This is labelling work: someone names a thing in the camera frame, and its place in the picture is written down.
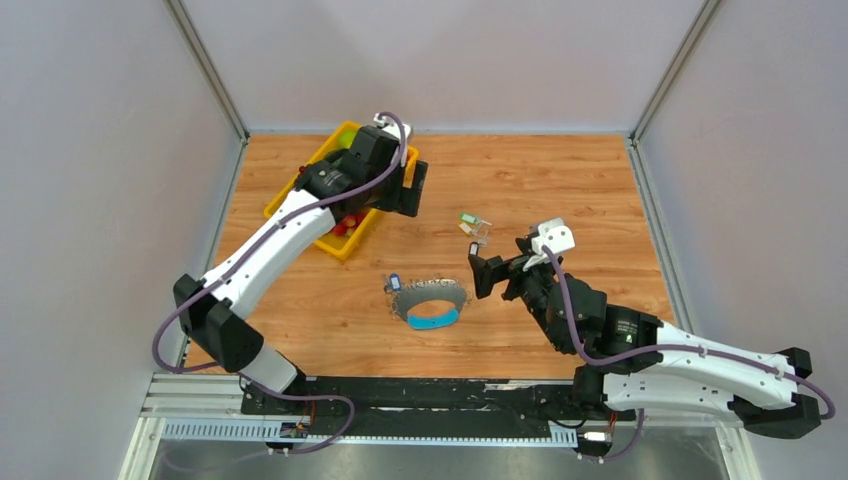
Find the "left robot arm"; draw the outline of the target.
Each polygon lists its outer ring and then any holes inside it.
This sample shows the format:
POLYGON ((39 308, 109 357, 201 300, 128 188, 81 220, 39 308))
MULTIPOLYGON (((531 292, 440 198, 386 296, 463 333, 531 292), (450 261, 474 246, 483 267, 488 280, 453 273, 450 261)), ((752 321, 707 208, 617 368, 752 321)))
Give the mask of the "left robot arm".
POLYGON ((297 367, 247 319, 272 284, 316 240, 366 210, 418 213, 427 166, 411 159, 413 128, 387 112, 355 130, 351 144, 307 162, 277 210, 235 253, 173 286, 173 315, 215 365, 267 389, 280 413, 297 412, 306 388, 297 367))

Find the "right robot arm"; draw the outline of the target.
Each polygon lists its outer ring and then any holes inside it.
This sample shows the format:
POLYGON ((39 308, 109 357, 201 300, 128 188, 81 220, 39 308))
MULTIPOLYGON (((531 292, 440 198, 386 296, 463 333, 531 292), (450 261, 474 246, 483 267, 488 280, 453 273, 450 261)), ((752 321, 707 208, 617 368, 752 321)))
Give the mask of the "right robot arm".
POLYGON ((751 433, 799 439, 821 423, 819 403, 804 394, 812 372, 799 348, 757 353, 685 332, 654 315, 609 302, 605 292, 562 269, 575 246, 563 226, 516 241, 519 255, 485 259, 469 247, 475 295, 503 282, 552 348, 576 355, 571 403, 584 417, 602 411, 664 409, 736 418, 751 433))

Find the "removed silver key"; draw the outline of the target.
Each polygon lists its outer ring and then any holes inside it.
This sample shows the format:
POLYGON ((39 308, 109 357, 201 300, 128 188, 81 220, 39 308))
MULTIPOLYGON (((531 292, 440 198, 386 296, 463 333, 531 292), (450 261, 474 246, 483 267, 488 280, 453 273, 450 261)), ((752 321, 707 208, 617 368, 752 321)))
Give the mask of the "removed silver key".
POLYGON ((489 243, 489 233, 490 230, 488 228, 472 232, 472 241, 468 250, 470 255, 480 255, 481 250, 489 243))

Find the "keyring bunch with blue tag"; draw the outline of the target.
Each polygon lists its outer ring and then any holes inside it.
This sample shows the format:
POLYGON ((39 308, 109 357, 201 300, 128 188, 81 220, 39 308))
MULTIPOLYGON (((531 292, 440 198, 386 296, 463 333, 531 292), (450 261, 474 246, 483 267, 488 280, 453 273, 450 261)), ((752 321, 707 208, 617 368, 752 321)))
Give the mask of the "keyring bunch with blue tag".
POLYGON ((383 280, 392 315, 413 330, 434 330, 452 326, 470 302, 467 290, 457 279, 437 276, 404 282, 398 274, 392 273, 383 280), (446 310, 438 315, 415 313, 418 307, 434 302, 443 304, 446 310))

